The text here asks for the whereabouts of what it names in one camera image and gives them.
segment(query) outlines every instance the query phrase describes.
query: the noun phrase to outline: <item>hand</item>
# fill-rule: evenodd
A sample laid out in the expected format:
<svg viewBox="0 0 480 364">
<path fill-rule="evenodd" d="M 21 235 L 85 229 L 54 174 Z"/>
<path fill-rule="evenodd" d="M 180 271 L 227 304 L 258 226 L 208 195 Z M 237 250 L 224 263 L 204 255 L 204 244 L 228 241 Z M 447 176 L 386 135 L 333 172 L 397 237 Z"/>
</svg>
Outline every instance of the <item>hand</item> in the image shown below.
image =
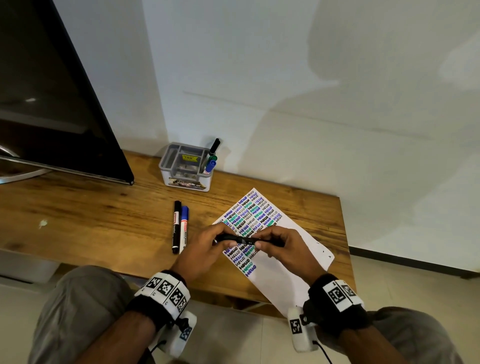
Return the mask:
<svg viewBox="0 0 480 364">
<path fill-rule="evenodd" d="M 237 246 L 237 243 L 232 240 L 224 240 L 212 246 L 213 239 L 223 232 L 236 235 L 223 222 L 211 225 L 198 232 L 183 248 L 170 270 L 180 274 L 187 285 L 206 273 L 222 254 L 222 251 Z"/>
<path fill-rule="evenodd" d="M 267 253 L 268 257 L 276 258 L 286 269 L 302 278 L 309 286 L 326 273 L 296 230 L 270 226 L 252 237 L 269 240 L 272 235 L 282 239 L 285 247 L 280 248 L 268 242 L 256 242 L 256 250 Z"/>
</svg>

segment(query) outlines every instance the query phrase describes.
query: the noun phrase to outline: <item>person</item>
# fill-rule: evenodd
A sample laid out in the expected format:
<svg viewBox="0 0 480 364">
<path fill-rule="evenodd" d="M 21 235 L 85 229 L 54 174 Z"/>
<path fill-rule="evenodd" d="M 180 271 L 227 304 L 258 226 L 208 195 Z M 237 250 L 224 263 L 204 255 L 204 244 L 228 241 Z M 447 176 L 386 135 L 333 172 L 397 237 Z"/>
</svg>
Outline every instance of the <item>person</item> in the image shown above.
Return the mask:
<svg viewBox="0 0 480 364">
<path fill-rule="evenodd" d="M 234 234 L 223 223 L 200 231 L 172 267 L 161 273 L 163 277 L 188 287 L 224 250 L 236 246 L 233 241 L 212 245 L 221 233 Z M 280 237 L 285 247 L 268 243 L 272 235 Z M 353 364 L 462 363 L 445 329 L 427 314 L 399 307 L 367 313 L 360 305 L 341 316 L 328 311 L 334 306 L 327 307 L 328 298 L 322 301 L 322 286 L 332 280 L 330 276 L 336 277 L 320 266 L 297 231 L 271 226 L 254 237 L 265 240 L 255 244 L 257 250 L 279 260 L 311 287 L 310 301 L 326 313 L 317 328 L 318 339 Z M 84 266 L 70 271 L 42 309 L 28 363 L 153 363 L 147 347 L 174 314 L 139 293 L 134 297 L 125 280 L 109 269 Z"/>
</svg>

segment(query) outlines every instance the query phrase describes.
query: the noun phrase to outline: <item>wristband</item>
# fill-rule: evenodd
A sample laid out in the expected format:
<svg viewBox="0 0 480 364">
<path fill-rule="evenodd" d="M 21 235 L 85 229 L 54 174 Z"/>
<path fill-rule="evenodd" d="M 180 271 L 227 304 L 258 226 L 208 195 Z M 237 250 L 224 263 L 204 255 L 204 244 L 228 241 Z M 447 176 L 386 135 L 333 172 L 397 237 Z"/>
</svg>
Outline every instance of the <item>wristband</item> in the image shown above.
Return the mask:
<svg viewBox="0 0 480 364">
<path fill-rule="evenodd" d="M 156 273 L 140 288 L 127 306 L 127 311 L 136 311 L 152 319 L 157 330 L 166 310 L 175 321 L 190 300 L 190 292 L 183 283 L 169 272 Z"/>
<path fill-rule="evenodd" d="M 358 330 L 372 324 L 362 299 L 345 281 L 333 274 L 320 276 L 308 294 L 315 308 L 312 321 L 336 338 L 347 328 Z"/>
</svg>

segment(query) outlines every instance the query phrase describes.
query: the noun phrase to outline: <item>white wall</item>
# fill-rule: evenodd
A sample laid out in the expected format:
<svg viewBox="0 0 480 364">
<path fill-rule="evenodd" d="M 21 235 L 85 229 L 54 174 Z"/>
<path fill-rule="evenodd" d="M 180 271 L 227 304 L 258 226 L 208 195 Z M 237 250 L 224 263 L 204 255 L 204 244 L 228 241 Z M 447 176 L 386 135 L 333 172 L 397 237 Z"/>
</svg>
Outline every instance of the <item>white wall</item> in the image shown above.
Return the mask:
<svg viewBox="0 0 480 364">
<path fill-rule="evenodd" d="M 478 1 L 56 2 L 122 147 L 220 137 L 340 196 L 351 246 L 480 269 Z"/>
</svg>

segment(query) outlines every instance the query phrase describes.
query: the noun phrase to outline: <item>white electronic device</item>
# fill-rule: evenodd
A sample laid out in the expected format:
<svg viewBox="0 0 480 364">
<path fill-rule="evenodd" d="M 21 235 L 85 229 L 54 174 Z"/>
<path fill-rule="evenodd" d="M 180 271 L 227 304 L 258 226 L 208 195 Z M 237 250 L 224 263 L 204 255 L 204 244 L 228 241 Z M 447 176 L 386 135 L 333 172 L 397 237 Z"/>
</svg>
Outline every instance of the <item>white electronic device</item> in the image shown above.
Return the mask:
<svg viewBox="0 0 480 364">
<path fill-rule="evenodd" d="M 172 328 L 164 326 L 156 336 L 156 340 L 149 346 L 149 350 L 159 348 L 165 354 L 168 354 L 174 358 L 178 358 L 185 345 L 187 345 L 188 339 L 192 334 L 193 328 L 197 324 L 197 316 L 190 311 L 183 311 L 177 322 L 183 322 L 182 329 L 174 324 Z"/>
<path fill-rule="evenodd" d="M 303 314 L 303 308 L 299 306 L 289 308 L 287 319 L 292 330 L 292 341 L 295 351 L 313 352 L 318 350 L 318 346 L 313 343 L 318 341 L 315 324 L 308 322 L 307 317 Z"/>
</svg>

